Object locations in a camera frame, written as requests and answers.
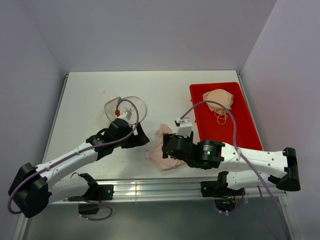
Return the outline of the pink bra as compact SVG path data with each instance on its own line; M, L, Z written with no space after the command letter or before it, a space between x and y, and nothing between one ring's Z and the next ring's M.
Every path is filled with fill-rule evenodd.
M152 162L159 170L167 171L176 169L186 163L173 158L163 158L162 146L164 134L171 134L172 130L166 124L161 123L159 129L154 133L155 144L145 151L144 157Z

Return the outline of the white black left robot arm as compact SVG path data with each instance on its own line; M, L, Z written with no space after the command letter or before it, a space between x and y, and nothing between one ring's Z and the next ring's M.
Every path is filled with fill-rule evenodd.
M8 211L32 218L50 203L63 199L98 200L100 188L88 173L67 180L64 177L110 155L116 148L131 149L149 142L140 123L130 126L117 118L65 155L36 166L21 166L8 190Z

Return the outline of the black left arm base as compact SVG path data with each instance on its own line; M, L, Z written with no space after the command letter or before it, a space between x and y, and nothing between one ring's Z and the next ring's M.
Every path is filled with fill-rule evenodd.
M90 187L83 196L73 196L67 198L69 202L84 202L78 204L78 213L80 215L96 215L102 208L100 205L103 201L113 199L114 186L112 184L98 184Z

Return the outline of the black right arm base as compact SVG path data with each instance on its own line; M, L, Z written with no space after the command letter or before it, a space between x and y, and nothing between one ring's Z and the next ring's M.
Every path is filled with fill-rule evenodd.
M200 186L202 197L213 198L216 211L220 215L228 216L244 202L244 188L230 189L226 184L219 184L218 181L202 181Z

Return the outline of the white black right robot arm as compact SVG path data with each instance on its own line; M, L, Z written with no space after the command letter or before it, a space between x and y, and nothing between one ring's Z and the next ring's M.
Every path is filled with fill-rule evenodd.
M237 169L218 174L217 191L222 195L261 182L274 184L282 191L301 190L296 150L287 147L282 151L261 151L234 147L212 140L193 143L193 136L174 133L163 135L162 157L184 161L189 167L209 170Z

